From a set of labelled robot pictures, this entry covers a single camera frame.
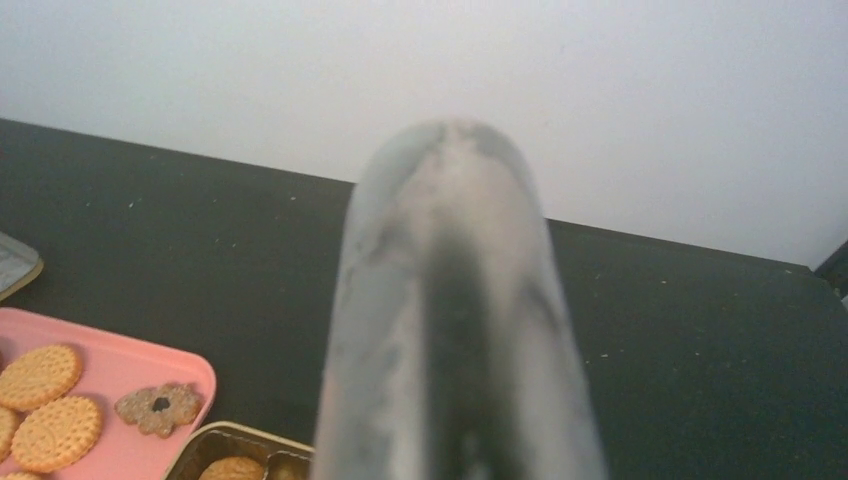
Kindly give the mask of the metal tongs white handles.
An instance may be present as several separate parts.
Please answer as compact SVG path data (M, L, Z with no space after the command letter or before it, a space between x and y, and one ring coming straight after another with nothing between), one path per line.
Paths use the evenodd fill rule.
M605 479L528 165L471 119L370 159L343 229L315 479Z

